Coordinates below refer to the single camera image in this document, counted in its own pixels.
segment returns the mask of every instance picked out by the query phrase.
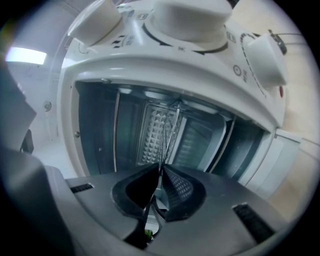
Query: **screw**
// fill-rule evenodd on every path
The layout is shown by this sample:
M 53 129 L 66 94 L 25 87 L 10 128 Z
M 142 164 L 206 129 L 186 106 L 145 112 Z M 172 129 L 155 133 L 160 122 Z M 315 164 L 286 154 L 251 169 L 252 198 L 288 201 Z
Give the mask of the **screw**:
M 104 83 L 104 84 L 111 84 L 112 81 L 109 80 L 109 79 L 106 79 L 106 78 L 102 78 L 101 82 Z
M 52 103 L 50 102 L 50 101 L 45 101 L 44 103 L 43 103 L 43 107 L 44 107 L 44 111 L 45 112 L 49 112 L 50 110 L 51 110 L 51 108 L 52 108 Z

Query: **printed symbol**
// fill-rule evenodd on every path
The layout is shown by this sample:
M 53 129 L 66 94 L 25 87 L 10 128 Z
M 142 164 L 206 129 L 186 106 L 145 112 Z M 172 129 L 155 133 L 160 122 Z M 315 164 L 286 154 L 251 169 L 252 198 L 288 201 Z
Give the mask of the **printed symbol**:
M 233 66 L 233 71 L 234 71 L 234 73 L 235 73 L 238 77 L 241 76 L 241 69 L 240 69 L 239 66 L 234 65 L 234 66 Z
M 129 11 L 129 13 L 128 13 L 128 18 L 130 18 L 130 17 L 132 17 L 132 15 L 134 15 L 134 13 L 135 13 L 135 10 L 131 10 L 131 11 Z
M 284 97 L 284 88 L 282 86 L 279 87 L 279 93 L 280 93 L 280 97 L 283 98 Z
M 142 14 L 139 14 L 136 17 L 136 19 L 137 19 L 137 21 L 142 21 L 142 20 L 145 20 L 147 17 L 148 17 L 148 13 L 142 13 Z
M 126 42 L 126 46 L 130 46 L 133 42 L 134 42 L 134 40 L 135 40 L 135 36 L 134 35 L 130 35 L 129 37 L 128 37 L 128 41 Z
M 78 50 L 79 50 L 79 53 L 81 53 L 81 54 L 88 54 L 89 53 L 87 48 L 82 43 L 79 43 Z
M 231 42 L 234 42 L 234 43 L 237 42 L 237 41 L 236 41 L 236 37 L 235 37 L 233 34 L 229 33 L 229 32 L 226 33 L 226 37 L 227 37 Z
M 243 70 L 243 81 L 247 82 L 247 71 Z

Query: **metal rod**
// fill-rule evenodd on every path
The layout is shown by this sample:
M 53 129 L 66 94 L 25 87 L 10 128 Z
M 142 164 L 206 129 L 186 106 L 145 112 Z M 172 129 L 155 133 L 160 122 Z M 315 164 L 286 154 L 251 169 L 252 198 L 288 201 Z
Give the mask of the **metal rod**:
M 186 123 L 187 123 L 187 118 L 183 117 L 182 120 L 181 120 L 181 123 L 180 123 L 178 134 L 176 135 L 176 139 L 175 139 L 174 144 L 173 144 L 173 148 L 172 148 L 172 151 L 171 151 L 171 155 L 170 155 L 169 161 L 168 161 L 169 165 L 174 162 L 174 159 L 176 157 L 176 154 L 177 154 L 177 151 L 178 151 L 181 139 L 182 139 L 182 135 L 184 134 L 184 131 L 185 131 L 185 128 L 186 128 Z
M 169 150 L 169 146 L 170 146 L 170 142 L 171 142 L 172 136 L 173 136 L 173 134 L 174 134 L 174 131 L 175 131 L 175 128 L 176 128 L 176 125 L 177 125 L 179 113 L 180 113 L 180 103 L 178 104 L 178 107 L 177 107 L 176 112 L 175 112 L 174 122 L 173 122 L 173 126 L 172 126 L 172 131 L 171 131 L 171 133 L 170 133 L 170 137 L 169 137 L 169 140 L 168 140 L 168 144 L 167 144 L 166 149 L 165 149 L 164 160 L 163 160 L 162 165 L 161 165 L 162 167 L 163 167 L 163 165 L 165 164 L 166 159 L 167 159 L 167 157 L 168 157 L 168 150 Z
M 167 148 L 167 124 L 164 123 L 164 148 Z
M 161 155 L 160 155 L 160 151 L 162 150 L 162 140 L 163 140 L 163 133 L 161 134 L 161 137 L 160 137 L 160 141 L 159 141 L 159 147 L 158 147 L 158 151 L 157 151 L 157 160 L 158 162 L 160 163 L 161 162 Z
M 208 138 L 204 135 L 204 134 L 202 134 L 199 130 L 197 130 L 196 128 L 194 128 L 193 126 L 192 126 L 192 123 L 190 124 L 190 126 L 189 126 L 192 130 L 194 130 L 197 134 L 199 134 L 202 138 L 204 138 L 205 140 L 208 140 Z
M 161 151 L 160 151 L 160 153 L 161 153 L 160 162 L 162 163 L 162 157 L 163 157 L 163 154 L 164 154 L 164 136 L 162 136 L 162 140 L 161 140 Z
M 226 137 L 226 139 L 225 139 L 225 142 L 224 142 L 224 144 L 223 144 L 223 146 L 222 146 L 222 148 L 221 148 L 221 151 L 219 152 L 219 155 L 218 155 L 218 157 L 216 158 L 216 161 L 215 161 L 215 163 L 213 164 L 213 166 L 211 167 L 209 173 L 212 173 L 212 172 L 213 172 L 214 168 L 216 168 L 216 166 L 217 166 L 220 158 L 222 157 L 222 155 L 223 155 L 223 153 L 224 153 L 224 151 L 225 151 L 225 149 L 226 149 L 226 147 L 227 147 L 227 145 L 228 145 L 228 142 L 229 142 L 229 139 L 230 139 L 230 137 L 231 137 L 232 131 L 233 131 L 234 127 L 235 127 L 235 123 L 236 123 L 236 116 L 233 117 L 233 120 L 232 120 L 232 123 L 231 123 L 231 127 L 230 127 L 230 130 L 229 130 L 229 133 L 228 133 L 228 135 L 227 135 L 227 137 Z
M 113 166 L 114 172 L 117 172 L 117 126 L 119 114 L 120 91 L 118 90 L 115 99 L 114 121 L 113 121 Z

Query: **black rubber part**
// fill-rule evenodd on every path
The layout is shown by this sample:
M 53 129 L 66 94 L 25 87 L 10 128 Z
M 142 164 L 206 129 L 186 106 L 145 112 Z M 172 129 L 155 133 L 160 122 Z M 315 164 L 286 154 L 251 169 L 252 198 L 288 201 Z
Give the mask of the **black rubber part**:
M 233 8 L 235 8 L 235 6 L 237 5 L 237 3 L 240 1 L 240 0 L 227 0 L 229 3 L 230 3 L 230 5 L 231 5 L 231 7 L 232 7 L 232 9 Z
M 158 186 L 159 165 L 154 163 L 145 169 L 117 182 L 111 191 L 116 207 L 124 215 L 144 220 L 144 208 Z
M 191 217 L 206 199 L 206 189 L 200 181 L 168 164 L 163 167 L 162 185 L 169 202 L 164 214 L 166 222 Z
M 74 186 L 74 187 L 71 187 L 71 191 L 72 193 L 78 193 L 78 192 L 81 192 L 81 191 L 85 191 L 85 190 L 89 190 L 89 189 L 92 189 L 93 186 L 91 184 L 83 184 L 83 185 L 80 185 L 80 186 Z
M 238 204 L 232 209 L 258 244 L 275 233 L 247 203 Z
M 21 150 L 23 150 L 24 153 L 32 154 L 34 149 L 35 149 L 35 147 L 34 147 L 34 142 L 32 140 L 32 133 L 31 133 L 31 130 L 28 129 L 28 131 L 26 132 L 26 135 L 23 139 L 23 142 L 21 145 Z
M 147 247 L 147 237 L 143 225 L 139 222 L 134 232 L 132 232 L 124 241 L 141 250 L 145 249 Z

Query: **gray panel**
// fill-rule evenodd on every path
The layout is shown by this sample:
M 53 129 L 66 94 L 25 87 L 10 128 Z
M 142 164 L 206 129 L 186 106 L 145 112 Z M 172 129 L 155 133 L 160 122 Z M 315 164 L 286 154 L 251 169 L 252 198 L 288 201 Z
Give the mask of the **gray panel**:
M 11 77 L 1 77 L 0 141 L 8 149 L 19 151 L 36 112 L 26 103 Z
M 147 256 L 150 255 L 132 245 L 121 241 L 109 230 L 101 226 L 80 204 L 61 175 L 54 167 L 47 167 L 46 174 L 49 180 L 52 196 L 59 213 L 68 228 L 76 252 L 87 256 L 117 255 L 117 256 Z M 121 226 L 122 214 L 116 219 L 108 219 L 111 226 Z M 116 229 L 118 236 L 122 228 Z
M 78 83 L 79 127 L 82 150 L 91 175 L 114 171 L 113 127 L 116 90 L 95 84 Z M 118 170 L 136 165 L 136 145 L 144 100 L 127 94 L 120 95 L 117 125 Z
M 31 234 L 34 238 L 39 232 L 39 236 L 44 237 L 45 240 L 64 252 L 63 254 L 73 255 L 74 248 L 70 234 L 53 199 L 51 184 L 48 182 L 42 163 L 30 154 L 1 148 L 0 180 L 3 194 L 12 203 L 9 213 L 13 212 L 12 207 L 14 207 L 15 216 L 25 219 L 17 223 L 24 224 L 27 221 L 28 229 L 33 229 Z M 11 223 L 13 232 L 19 228 L 19 225 L 10 221 L 10 218 L 5 222 Z M 15 239 L 14 242 L 17 243 L 15 246 L 20 244 L 18 239 Z
M 216 153 L 218 152 L 219 147 L 221 146 L 227 130 L 226 121 L 219 114 L 214 115 L 212 119 L 210 119 L 210 122 L 212 124 L 210 126 L 212 130 L 212 136 L 210 144 L 208 145 L 208 148 L 206 149 L 205 154 L 197 168 L 200 171 L 206 171 L 208 169 L 210 163 L 213 161 Z
M 138 220 L 122 215 L 111 198 L 111 188 L 120 180 L 137 171 L 120 171 L 108 174 L 67 179 L 70 188 L 91 184 L 93 188 L 75 193 L 82 207 L 106 230 L 120 239 L 127 238 L 136 228 Z
M 204 122 L 188 118 L 173 164 L 197 169 L 210 144 L 212 133 Z
M 254 124 L 238 119 L 224 153 L 212 173 L 238 180 L 255 156 L 263 133 L 264 131 Z
M 267 168 L 267 175 L 261 174 L 261 170 L 257 171 L 256 175 L 259 176 L 261 182 L 258 182 L 258 178 L 253 176 L 252 180 L 248 183 L 248 188 L 254 188 L 260 197 L 268 199 L 280 186 L 285 179 L 288 172 L 291 170 L 291 166 L 296 160 L 300 142 L 278 135 L 273 139 L 269 152 L 272 156 L 265 158 L 264 161 L 273 163 L 270 168 Z
M 178 168 L 198 179 L 205 186 L 206 199 L 190 218 L 167 222 L 146 249 L 166 256 L 228 256 L 256 245 L 232 207 L 248 203 L 275 231 L 286 222 L 265 201 L 235 180 L 196 170 Z

